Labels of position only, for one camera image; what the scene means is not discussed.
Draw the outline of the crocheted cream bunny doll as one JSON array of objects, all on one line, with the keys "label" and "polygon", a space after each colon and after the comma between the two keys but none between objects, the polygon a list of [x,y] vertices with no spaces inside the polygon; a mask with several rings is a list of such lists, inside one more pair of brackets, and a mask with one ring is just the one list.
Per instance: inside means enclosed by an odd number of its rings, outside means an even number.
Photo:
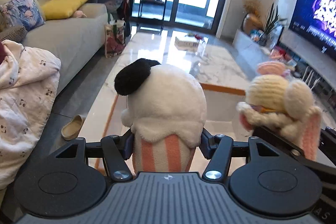
[{"label": "crocheted cream bunny doll", "polygon": [[279,61],[258,64],[257,73],[245,91],[245,101],[236,107],[240,123],[247,131],[267,127],[315,161],[322,110],[315,106],[310,87],[291,77],[289,69]]}]

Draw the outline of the white panda ice-cream plush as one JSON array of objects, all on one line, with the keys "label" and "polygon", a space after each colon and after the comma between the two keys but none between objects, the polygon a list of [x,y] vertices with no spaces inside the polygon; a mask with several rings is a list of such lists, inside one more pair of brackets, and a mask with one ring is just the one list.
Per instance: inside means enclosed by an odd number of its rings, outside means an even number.
[{"label": "white panda ice-cream plush", "polygon": [[189,171],[207,118],[205,94],[195,77],[173,65],[138,59],[118,72],[114,89],[127,100],[121,122],[134,135],[134,171]]}]

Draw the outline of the orange cardboard storage box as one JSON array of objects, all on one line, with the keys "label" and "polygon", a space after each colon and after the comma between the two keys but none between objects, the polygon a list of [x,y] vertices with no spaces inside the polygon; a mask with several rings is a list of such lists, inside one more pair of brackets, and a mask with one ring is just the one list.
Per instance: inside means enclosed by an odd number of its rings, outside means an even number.
[{"label": "orange cardboard storage box", "polygon": [[[211,134],[224,134],[235,141],[246,141],[249,133],[239,122],[239,115],[236,111],[238,102],[244,100],[245,91],[201,84],[207,101],[207,120],[205,129]],[[112,102],[107,124],[99,139],[107,135],[122,135],[127,128],[121,123],[121,112],[127,107],[126,97],[117,95]]]}]

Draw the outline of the beige slipper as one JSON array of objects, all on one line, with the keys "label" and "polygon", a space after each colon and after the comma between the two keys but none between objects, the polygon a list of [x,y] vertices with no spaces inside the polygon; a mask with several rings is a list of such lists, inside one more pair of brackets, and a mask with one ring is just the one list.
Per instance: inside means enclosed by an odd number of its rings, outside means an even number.
[{"label": "beige slipper", "polygon": [[85,115],[80,114],[74,116],[72,120],[61,129],[61,135],[63,139],[66,141],[76,139],[85,122],[85,119]]}]

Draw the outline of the white tv cabinet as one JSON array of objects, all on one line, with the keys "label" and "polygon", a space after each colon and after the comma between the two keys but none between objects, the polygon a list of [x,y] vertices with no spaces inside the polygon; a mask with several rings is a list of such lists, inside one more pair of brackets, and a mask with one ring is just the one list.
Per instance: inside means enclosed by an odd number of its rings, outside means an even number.
[{"label": "white tv cabinet", "polygon": [[322,109],[322,127],[335,129],[335,60],[293,31],[283,32],[272,51],[258,45],[242,31],[236,31],[232,44],[238,61],[256,74],[257,65],[266,61],[282,61],[293,77],[302,79],[313,91],[315,103]]}]

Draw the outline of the printed shopping bag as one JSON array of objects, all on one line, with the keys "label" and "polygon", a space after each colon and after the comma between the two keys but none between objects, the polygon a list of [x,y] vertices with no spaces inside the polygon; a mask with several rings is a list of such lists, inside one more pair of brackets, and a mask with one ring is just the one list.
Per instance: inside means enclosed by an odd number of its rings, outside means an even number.
[{"label": "printed shopping bag", "polygon": [[114,57],[121,54],[126,46],[125,21],[118,19],[112,24],[105,25],[105,57]]}]

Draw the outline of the white music-note quilt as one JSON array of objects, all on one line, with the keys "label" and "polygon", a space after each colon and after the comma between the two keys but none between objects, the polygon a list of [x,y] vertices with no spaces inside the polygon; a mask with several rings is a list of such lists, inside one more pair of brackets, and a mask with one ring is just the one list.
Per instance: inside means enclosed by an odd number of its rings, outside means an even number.
[{"label": "white music-note quilt", "polygon": [[25,163],[48,121],[56,97],[61,61],[47,50],[2,42],[1,189]]}]

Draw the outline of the small white box on table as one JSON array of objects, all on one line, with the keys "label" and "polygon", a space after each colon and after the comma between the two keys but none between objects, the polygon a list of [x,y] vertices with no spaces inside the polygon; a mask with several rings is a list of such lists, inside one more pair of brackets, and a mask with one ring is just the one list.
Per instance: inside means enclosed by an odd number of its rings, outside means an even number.
[{"label": "small white box on table", "polygon": [[175,46],[179,50],[184,51],[197,51],[199,46],[199,40],[194,36],[183,36],[175,38]]}]

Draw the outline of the brown vase dried flowers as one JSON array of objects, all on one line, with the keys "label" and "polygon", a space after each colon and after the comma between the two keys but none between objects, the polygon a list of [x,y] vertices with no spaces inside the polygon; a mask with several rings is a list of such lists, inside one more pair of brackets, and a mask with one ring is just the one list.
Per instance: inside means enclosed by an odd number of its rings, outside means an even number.
[{"label": "brown vase dried flowers", "polygon": [[241,30],[250,36],[253,30],[264,30],[264,24],[261,21],[261,3],[259,0],[243,0],[243,9],[245,16],[241,24]]}]

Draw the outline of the grey fabric sofa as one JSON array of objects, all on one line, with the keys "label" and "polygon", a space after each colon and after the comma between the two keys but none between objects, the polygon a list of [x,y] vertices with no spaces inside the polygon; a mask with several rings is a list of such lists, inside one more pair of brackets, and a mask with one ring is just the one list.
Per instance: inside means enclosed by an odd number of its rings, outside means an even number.
[{"label": "grey fabric sofa", "polygon": [[86,18],[48,20],[29,31],[22,44],[48,50],[62,63],[58,93],[90,61],[105,43],[105,25],[108,23],[106,6],[86,3],[80,10]]}]

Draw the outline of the green potted plant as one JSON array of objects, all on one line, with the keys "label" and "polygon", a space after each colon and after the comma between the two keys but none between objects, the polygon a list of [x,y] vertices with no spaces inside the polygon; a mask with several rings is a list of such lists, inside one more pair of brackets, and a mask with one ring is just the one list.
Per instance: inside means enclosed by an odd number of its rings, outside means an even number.
[{"label": "green potted plant", "polygon": [[278,5],[272,3],[272,6],[269,9],[268,16],[266,18],[266,23],[262,29],[262,34],[260,35],[259,45],[264,47],[266,45],[267,39],[269,38],[270,33],[282,23],[287,22],[287,18],[282,18],[278,13]]}]

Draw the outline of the television screen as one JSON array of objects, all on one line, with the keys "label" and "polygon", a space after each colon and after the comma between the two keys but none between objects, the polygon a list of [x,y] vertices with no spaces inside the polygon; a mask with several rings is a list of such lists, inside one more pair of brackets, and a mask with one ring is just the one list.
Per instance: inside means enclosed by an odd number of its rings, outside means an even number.
[{"label": "television screen", "polygon": [[289,29],[335,59],[336,0],[296,0]]}]

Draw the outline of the dark red cushion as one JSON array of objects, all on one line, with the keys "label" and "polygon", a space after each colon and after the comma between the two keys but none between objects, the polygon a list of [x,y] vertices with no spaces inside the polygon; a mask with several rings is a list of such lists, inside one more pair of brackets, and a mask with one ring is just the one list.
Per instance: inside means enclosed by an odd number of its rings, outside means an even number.
[{"label": "dark red cushion", "polygon": [[0,64],[5,60],[7,55],[7,47],[0,42]]}]

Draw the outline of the yellow pillow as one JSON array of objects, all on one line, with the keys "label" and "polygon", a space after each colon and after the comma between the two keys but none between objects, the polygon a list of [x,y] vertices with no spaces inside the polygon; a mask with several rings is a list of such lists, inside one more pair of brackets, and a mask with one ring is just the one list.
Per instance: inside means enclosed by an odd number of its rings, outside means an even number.
[{"label": "yellow pillow", "polygon": [[88,0],[51,0],[42,5],[46,20],[70,18]]}]

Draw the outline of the blue floral cushion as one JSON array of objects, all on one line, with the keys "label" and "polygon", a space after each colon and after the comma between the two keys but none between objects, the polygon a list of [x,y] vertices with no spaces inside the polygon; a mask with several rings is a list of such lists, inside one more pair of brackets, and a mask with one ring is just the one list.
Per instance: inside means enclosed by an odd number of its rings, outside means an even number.
[{"label": "blue floral cushion", "polygon": [[1,5],[5,28],[21,26],[31,31],[45,24],[35,0],[11,0]]}]

